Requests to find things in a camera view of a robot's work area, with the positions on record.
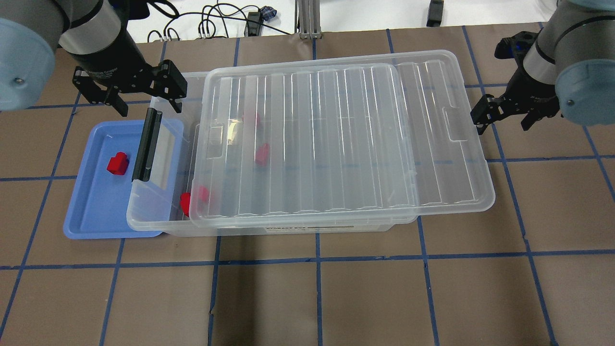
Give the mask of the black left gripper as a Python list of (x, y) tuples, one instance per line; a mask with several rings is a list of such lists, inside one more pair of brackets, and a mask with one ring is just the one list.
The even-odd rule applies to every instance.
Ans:
[[(156, 68), (149, 65), (127, 29), (121, 29), (107, 48), (86, 55), (73, 53), (72, 57), (91, 78), (88, 82), (73, 77), (74, 86), (90, 103), (102, 102), (106, 97), (107, 106), (127, 117), (129, 107), (120, 92), (146, 93), (167, 100), (176, 113), (182, 112), (187, 80), (171, 60), (161, 61)], [(95, 82), (108, 88), (106, 92), (94, 86)]]

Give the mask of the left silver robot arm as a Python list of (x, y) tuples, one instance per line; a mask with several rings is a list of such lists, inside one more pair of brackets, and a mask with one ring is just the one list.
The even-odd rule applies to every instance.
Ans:
[(127, 116), (122, 93), (145, 93), (167, 100), (176, 112), (187, 95), (187, 81), (169, 60), (145, 61), (127, 24), (156, 9), (176, 18), (167, 0), (3, 0), (0, 3), (0, 108), (35, 105), (52, 76), (55, 52), (62, 48), (76, 62), (71, 77), (92, 104)]

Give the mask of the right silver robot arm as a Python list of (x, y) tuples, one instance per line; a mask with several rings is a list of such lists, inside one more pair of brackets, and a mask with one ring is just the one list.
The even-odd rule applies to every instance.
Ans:
[(517, 68), (500, 97), (485, 94), (472, 109), (478, 134), (519, 114), (524, 131), (558, 114), (582, 126), (613, 124), (614, 41), (612, 0), (560, 0), (540, 32), (501, 39), (494, 56)]

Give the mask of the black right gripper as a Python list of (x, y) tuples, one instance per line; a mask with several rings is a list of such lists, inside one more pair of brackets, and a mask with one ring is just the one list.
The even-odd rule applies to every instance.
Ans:
[(556, 116), (560, 105), (555, 94), (555, 61), (538, 46), (538, 33), (521, 31), (501, 39), (495, 58), (513, 59), (517, 68), (500, 97), (484, 94), (472, 108), (470, 116), (479, 135), (512, 115), (525, 115), (521, 120), (523, 131), (543, 118)]

